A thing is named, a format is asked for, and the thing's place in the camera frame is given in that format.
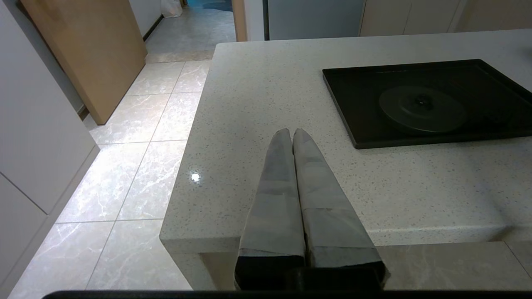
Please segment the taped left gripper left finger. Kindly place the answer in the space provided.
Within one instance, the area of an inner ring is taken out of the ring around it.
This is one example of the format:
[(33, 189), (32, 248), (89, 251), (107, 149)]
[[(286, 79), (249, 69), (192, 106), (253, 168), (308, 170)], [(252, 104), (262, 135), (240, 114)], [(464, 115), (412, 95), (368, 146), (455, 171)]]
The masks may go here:
[(234, 283), (239, 289), (284, 289), (305, 267), (305, 237), (290, 131), (268, 146), (256, 194), (241, 235)]

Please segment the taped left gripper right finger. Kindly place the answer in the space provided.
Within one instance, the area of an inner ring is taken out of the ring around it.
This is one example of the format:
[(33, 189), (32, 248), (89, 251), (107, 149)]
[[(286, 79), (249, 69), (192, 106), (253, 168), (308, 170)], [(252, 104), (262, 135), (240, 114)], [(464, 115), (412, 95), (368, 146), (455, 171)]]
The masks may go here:
[(313, 138), (293, 138), (310, 289), (382, 289), (388, 270)]

